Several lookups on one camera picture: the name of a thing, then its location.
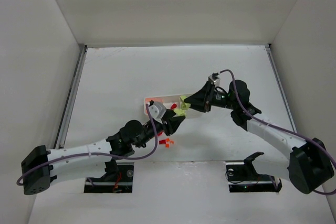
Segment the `lime green plate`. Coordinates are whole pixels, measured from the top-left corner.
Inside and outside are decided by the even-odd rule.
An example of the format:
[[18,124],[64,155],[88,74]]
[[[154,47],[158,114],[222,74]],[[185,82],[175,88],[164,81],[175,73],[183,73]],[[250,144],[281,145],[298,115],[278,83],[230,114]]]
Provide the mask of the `lime green plate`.
[[183,110],[183,109],[180,109],[180,108],[176,108],[176,109],[174,109],[174,113],[175,113],[177,116],[186,116],[186,111]]

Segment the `large lime green lego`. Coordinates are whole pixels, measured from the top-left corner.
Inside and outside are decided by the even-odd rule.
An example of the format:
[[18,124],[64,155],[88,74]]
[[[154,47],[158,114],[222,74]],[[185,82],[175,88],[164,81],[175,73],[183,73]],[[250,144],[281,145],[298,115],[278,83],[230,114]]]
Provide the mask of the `large lime green lego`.
[[185,102],[187,97],[185,95],[180,96],[180,108],[183,111],[187,111],[190,108],[190,104]]

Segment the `red slope lego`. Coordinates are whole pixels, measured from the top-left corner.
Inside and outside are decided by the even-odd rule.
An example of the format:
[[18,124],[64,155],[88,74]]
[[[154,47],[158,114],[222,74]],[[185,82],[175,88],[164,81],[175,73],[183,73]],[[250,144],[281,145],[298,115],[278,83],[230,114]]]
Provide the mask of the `red slope lego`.
[[174,109],[176,109],[177,108],[177,104],[176,103],[173,103],[172,105],[171,105],[171,110],[174,110]]

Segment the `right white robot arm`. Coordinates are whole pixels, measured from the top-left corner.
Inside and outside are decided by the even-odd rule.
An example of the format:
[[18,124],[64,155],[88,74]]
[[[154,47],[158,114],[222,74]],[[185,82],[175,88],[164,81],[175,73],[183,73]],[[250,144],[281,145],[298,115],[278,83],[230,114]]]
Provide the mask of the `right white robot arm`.
[[282,162],[272,162],[264,152],[255,152],[244,159],[248,175],[271,175],[288,180],[301,193],[309,194],[334,176],[333,160],[324,143],[313,138],[306,140],[296,132],[273,125],[262,111],[250,101],[247,84],[234,80],[225,91],[214,82],[207,81],[196,93],[184,99],[190,108],[199,112],[209,112],[212,107],[229,109],[233,122],[272,147],[286,158]]

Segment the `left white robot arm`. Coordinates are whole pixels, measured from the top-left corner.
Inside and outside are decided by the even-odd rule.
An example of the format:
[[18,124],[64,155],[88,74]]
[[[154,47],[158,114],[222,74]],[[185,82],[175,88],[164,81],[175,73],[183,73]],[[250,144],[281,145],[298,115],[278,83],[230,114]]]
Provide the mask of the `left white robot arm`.
[[160,119],[153,113],[150,110],[146,123],[130,120],[116,134],[91,144],[63,149],[35,147],[21,162],[22,175],[16,184],[24,195],[35,195],[67,180],[118,177],[118,160],[134,161],[135,147],[145,148],[151,139],[158,146],[159,134],[174,134],[186,118],[173,110],[167,110]]

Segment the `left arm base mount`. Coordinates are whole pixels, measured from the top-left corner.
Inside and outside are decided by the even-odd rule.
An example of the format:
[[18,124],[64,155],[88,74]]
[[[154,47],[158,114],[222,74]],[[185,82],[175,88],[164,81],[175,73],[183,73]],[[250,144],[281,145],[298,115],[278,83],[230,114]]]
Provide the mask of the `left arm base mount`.
[[118,163],[115,175],[87,178],[85,194],[130,194],[133,191],[134,163]]

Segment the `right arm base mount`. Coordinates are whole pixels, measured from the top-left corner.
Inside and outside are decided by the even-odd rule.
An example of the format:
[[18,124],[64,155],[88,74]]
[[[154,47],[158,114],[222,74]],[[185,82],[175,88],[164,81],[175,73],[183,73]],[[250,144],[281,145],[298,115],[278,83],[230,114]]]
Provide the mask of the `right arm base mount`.
[[241,161],[227,161],[225,177],[230,193],[279,193],[282,189],[280,178],[256,172],[253,162],[263,152],[255,152]]

